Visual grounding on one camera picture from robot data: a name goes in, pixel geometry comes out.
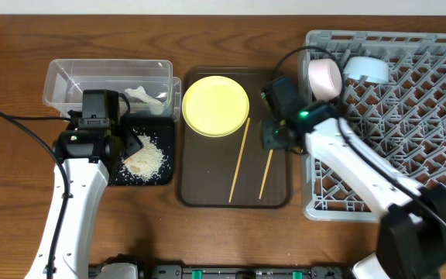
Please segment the wooden chopstick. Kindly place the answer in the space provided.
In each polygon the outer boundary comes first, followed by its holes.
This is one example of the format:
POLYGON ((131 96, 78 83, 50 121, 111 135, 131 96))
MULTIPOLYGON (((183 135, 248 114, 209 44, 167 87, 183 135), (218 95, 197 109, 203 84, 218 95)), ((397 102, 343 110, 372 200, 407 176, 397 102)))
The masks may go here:
POLYGON ((238 153, 238 160, 237 160, 236 167, 235 167, 235 173, 234 173, 234 176, 233 176, 233 179, 232 179, 232 187, 231 187, 231 190, 230 190, 228 203, 232 202, 232 198, 233 198, 233 195, 234 195, 234 192, 235 192, 235 186, 236 186, 236 183, 237 183, 237 180, 238 180, 238 173, 239 173, 239 169, 240 169, 241 162, 242 162, 242 156, 243 156, 244 149, 245 149, 245 142, 246 142, 246 138, 247 138, 247 135, 248 135, 250 121, 251 121, 251 119, 247 118, 246 123, 245 123, 245 129, 244 129, 241 146, 240 146, 239 153, 238 153))
POLYGON ((262 183, 261 183, 261 187, 260 187, 260 191, 259 191, 259 200, 262 199, 262 195, 263 195, 263 192, 264 192, 264 189, 266 186, 266 179, 267 179, 267 176, 269 173, 269 167, 270 167, 272 158, 273 158, 273 150, 269 150, 268 157, 266 160, 265 170, 264 170, 263 177, 262 177, 262 183))

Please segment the pink plastic bowl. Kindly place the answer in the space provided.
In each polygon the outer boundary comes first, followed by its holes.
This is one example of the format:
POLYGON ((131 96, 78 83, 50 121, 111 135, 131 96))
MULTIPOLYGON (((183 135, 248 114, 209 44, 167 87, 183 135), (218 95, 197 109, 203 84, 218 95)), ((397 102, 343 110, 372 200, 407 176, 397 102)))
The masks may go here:
POLYGON ((308 79, 317 100, 328 102, 341 93, 341 73, 332 59, 312 60, 308 66, 308 79))

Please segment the light blue bowl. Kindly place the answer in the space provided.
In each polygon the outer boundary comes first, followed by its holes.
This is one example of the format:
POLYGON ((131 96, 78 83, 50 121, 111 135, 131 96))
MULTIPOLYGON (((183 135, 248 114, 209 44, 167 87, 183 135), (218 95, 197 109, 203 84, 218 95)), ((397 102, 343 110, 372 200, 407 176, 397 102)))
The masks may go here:
POLYGON ((366 77, 366 81, 375 84, 387 84, 389 82, 389 65, 387 62, 372 57, 352 57, 344 68, 348 78, 360 81, 366 77))

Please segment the white tissue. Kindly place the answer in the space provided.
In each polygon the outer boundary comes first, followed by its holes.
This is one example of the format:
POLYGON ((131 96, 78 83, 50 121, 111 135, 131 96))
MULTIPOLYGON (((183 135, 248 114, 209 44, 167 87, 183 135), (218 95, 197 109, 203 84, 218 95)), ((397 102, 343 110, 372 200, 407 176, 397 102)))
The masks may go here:
POLYGON ((137 89, 127 88, 125 89, 125 93, 129 97, 136 98, 145 103, 153 115, 161 115, 163 113, 163 103, 160 100, 146 94, 146 90, 143 86, 138 86, 137 89))

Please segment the rice pile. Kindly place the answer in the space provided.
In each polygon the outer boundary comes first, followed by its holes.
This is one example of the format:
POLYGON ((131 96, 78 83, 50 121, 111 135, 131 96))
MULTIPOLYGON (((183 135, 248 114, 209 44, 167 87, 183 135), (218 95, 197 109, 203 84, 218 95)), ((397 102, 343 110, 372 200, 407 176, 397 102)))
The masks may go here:
POLYGON ((160 172, 166 156, 150 136, 140 135, 138 139, 143 148, 122 161, 120 174, 125 178, 140 179, 144 182, 161 178, 160 172))

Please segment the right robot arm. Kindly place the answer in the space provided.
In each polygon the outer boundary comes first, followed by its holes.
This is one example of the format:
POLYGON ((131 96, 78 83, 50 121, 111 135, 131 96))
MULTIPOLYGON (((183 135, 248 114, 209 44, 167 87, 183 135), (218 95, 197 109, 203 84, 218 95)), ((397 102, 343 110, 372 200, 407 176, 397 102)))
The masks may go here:
POLYGON ((446 187, 424 187, 360 140, 333 105, 306 104, 288 77, 261 97, 273 119, 261 124, 268 150, 308 154, 333 170, 379 220, 376 249, 353 278, 435 278, 446 264, 446 187))

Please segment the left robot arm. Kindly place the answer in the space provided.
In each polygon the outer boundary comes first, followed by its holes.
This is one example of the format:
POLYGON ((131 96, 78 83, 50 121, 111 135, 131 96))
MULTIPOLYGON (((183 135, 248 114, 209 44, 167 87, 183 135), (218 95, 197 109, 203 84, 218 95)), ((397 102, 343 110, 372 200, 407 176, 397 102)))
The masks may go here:
POLYGON ((86 90, 82 109, 70 113, 67 128, 53 144, 53 197, 43 236, 28 278, 86 278, 101 197, 109 178, 142 143, 125 123, 120 104, 128 99, 110 90, 86 90))

